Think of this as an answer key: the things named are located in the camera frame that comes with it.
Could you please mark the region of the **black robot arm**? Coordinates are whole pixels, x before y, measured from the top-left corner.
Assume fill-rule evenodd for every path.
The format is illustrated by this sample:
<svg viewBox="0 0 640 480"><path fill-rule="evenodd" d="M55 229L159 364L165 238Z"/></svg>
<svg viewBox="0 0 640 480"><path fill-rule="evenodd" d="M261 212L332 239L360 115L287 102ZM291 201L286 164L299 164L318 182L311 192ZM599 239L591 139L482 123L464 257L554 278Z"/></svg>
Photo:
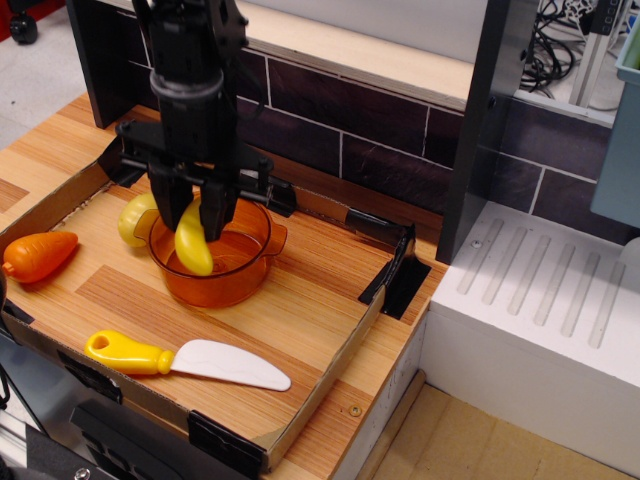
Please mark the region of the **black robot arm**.
<svg viewBox="0 0 640 480"><path fill-rule="evenodd" d="M207 241L220 238L239 199L266 204L271 160L237 133L238 55L247 46L247 19L233 1L136 1L150 49L157 122L116 128L125 165L147 173L165 225L175 231L200 198Z"/></svg>

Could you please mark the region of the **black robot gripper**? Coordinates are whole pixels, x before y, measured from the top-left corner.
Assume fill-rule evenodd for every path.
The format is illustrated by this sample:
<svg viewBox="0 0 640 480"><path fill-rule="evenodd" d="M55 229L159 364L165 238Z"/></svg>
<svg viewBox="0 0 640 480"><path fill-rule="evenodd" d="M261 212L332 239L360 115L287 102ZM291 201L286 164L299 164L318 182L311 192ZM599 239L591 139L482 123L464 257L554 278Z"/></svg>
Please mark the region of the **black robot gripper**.
<svg viewBox="0 0 640 480"><path fill-rule="evenodd" d="M160 119L116 127L123 163L148 174L160 216L172 232L194 198L193 188L200 188L205 240L217 241L234 218L238 197L271 200L273 163L239 138L235 98L222 73L203 83L153 73L150 84Z"/></svg>

